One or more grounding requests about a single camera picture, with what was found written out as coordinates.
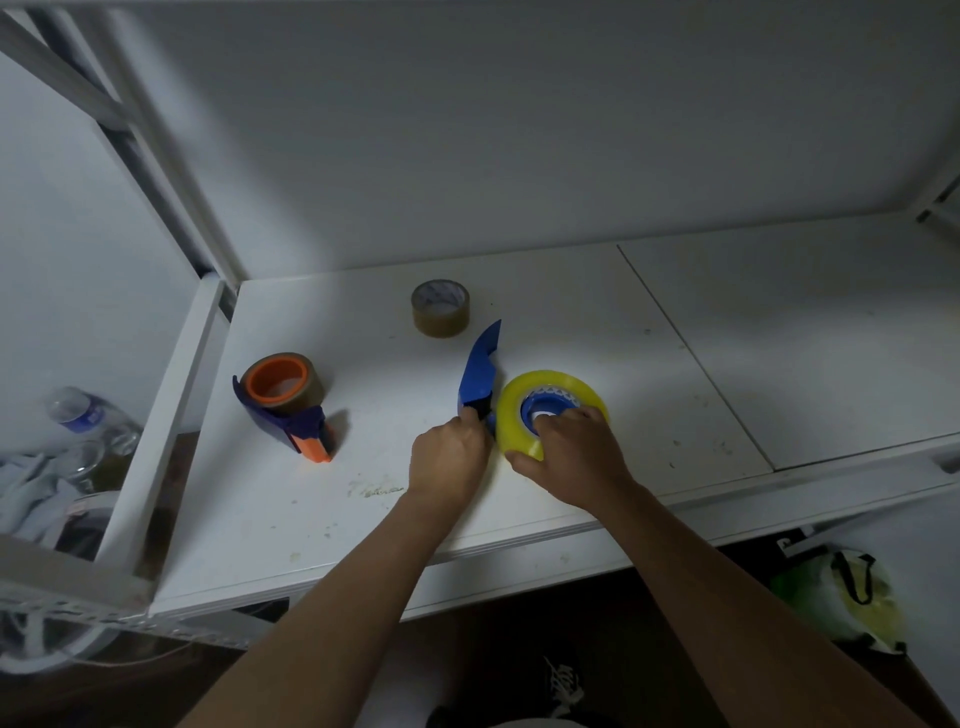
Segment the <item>person's left hand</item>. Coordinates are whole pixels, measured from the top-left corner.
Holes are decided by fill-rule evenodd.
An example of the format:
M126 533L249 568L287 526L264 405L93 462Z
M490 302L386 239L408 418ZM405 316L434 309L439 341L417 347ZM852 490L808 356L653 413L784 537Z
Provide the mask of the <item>person's left hand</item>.
M476 414L466 408L461 414ZM489 452L444 452L435 426L414 440L407 494L422 507L461 515L486 476Z

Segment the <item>person's right hand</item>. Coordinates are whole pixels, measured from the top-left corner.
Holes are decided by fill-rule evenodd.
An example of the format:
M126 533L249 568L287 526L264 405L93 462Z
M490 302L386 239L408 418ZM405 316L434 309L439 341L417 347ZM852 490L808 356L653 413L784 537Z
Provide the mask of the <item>person's right hand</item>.
M540 417L535 428L543 447L545 478L534 482L557 500L598 517L618 504L638 483L626 465L618 441L594 407Z

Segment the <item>yellow tape roll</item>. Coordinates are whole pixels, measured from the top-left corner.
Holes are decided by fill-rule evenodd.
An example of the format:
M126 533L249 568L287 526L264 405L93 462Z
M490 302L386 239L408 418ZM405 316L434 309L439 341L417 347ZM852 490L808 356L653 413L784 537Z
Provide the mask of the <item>yellow tape roll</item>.
M538 418L552 418L583 407L598 409L610 419L605 402L581 379L559 370L532 370L510 380L502 389L495 410L495 440L503 453L517 452L537 461L544 459Z

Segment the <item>person's left forearm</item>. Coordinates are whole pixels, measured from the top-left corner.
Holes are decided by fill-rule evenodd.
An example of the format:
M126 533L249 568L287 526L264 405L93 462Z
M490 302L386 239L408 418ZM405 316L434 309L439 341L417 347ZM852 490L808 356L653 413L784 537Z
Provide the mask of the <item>person's left forearm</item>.
M176 728L352 728L414 588L475 491L411 484Z

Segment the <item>person's right forearm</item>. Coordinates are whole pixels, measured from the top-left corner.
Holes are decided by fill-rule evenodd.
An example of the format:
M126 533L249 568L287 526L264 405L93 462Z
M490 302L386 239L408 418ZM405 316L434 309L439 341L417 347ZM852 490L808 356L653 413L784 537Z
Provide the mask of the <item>person's right forearm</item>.
M587 495L730 728L928 728L636 482L600 480Z

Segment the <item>small brown tape roll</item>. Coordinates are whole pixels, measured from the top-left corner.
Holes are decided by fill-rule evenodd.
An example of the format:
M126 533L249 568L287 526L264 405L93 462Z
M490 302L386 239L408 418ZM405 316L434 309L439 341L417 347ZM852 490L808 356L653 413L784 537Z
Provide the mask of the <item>small brown tape roll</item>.
M460 282L435 278L416 285L411 294L416 329L433 338L461 334L471 320L471 295Z

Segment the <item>blue and orange tape dispenser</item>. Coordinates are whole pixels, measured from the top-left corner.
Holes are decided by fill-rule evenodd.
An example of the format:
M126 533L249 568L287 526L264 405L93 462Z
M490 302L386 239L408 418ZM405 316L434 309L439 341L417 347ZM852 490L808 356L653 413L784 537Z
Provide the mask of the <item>blue and orange tape dispenser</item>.
M277 414L257 403L235 375L232 388L259 431L313 463L332 461L336 443L323 407L314 405L292 415Z

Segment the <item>brown tape roll orange core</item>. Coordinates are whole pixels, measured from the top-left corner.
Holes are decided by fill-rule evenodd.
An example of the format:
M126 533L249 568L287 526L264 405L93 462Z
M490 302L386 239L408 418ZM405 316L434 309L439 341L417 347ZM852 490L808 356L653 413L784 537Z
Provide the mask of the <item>brown tape roll orange core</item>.
M292 416L322 405L326 390L312 362L296 352L267 355L254 362L240 380L253 403L278 416Z

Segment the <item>black shoe white laces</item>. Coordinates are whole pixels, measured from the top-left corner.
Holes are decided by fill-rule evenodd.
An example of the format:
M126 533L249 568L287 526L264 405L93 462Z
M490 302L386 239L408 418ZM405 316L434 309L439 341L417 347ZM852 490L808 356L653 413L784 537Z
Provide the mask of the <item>black shoe white laces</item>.
M582 710L585 690L579 667L570 660L543 657L546 716L518 718L486 728L619 728L615 721Z

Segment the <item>green and yellow bag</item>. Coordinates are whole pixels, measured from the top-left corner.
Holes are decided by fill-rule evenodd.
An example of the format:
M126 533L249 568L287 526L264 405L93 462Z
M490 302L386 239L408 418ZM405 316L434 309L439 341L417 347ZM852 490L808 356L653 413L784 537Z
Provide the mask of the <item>green and yellow bag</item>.
M905 656L905 617L884 566L867 552L822 552L772 577L771 591L830 641Z

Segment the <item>clear plastic water bottle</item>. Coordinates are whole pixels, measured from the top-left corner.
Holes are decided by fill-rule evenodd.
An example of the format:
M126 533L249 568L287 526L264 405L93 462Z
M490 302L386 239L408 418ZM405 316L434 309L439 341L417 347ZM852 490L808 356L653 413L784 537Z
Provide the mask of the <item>clear plastic water bottle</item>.
M140 425L103 397L75 386L51 390L43 407L74 436L54 456L55 473L85 493L119 491L141 439Z

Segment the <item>white crumpled cloth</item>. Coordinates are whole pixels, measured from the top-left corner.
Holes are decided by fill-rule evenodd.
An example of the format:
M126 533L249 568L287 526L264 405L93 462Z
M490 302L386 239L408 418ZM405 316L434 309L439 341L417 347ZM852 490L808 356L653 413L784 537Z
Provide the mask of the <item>white crumpled cloth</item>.
M38 542L82 495L49 455L0 456L0 535Z

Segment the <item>white metal shelf frame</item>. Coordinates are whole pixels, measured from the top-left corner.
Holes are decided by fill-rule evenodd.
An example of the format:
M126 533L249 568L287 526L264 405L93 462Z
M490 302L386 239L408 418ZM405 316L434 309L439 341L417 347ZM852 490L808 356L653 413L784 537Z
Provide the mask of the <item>white metal shelf frame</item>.
M384 0L65 9L115 94L0 53L153 155L195 285L97 564L5 608L246 649L399 499L501 320L493 402L561 370L716 544L957 485L960 0ZM467 328L417 330L449 279ZM332 461L234 394L297 353Z

